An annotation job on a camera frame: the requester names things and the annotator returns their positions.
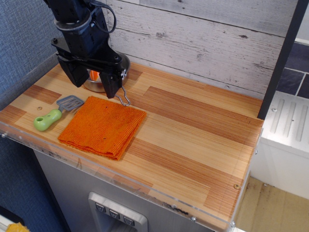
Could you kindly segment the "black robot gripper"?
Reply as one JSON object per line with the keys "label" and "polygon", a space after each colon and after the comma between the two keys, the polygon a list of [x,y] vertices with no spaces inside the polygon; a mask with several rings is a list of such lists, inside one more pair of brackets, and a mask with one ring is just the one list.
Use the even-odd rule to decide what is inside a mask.
{"label": "black robot gripper", "polygon": [[108,44],[110,33],[103,9],[110,6],[51,6],[54,24],[62,33],[54,38],[58,62],[76,86],[89,78],[88,70],[100,72],[101,82],[108,99],[114,98],[123,86],[119,74],[121,57]]}

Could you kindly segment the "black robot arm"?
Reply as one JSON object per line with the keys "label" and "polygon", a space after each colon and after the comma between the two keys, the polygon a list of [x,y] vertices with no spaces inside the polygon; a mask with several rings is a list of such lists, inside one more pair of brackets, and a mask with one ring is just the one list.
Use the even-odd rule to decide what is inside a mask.
{"label": "black robot arm", "polygon": [[103,9],[111,7],[98,0],[47,0],[55,17],[54,24],[62,32],[54,38],[58,62],[71,80],[80,87],[89,78],[89,70],[99,73],[105,93],[114,98],[123,86],[122,58],[110,48],[112,30],[106,24]]}

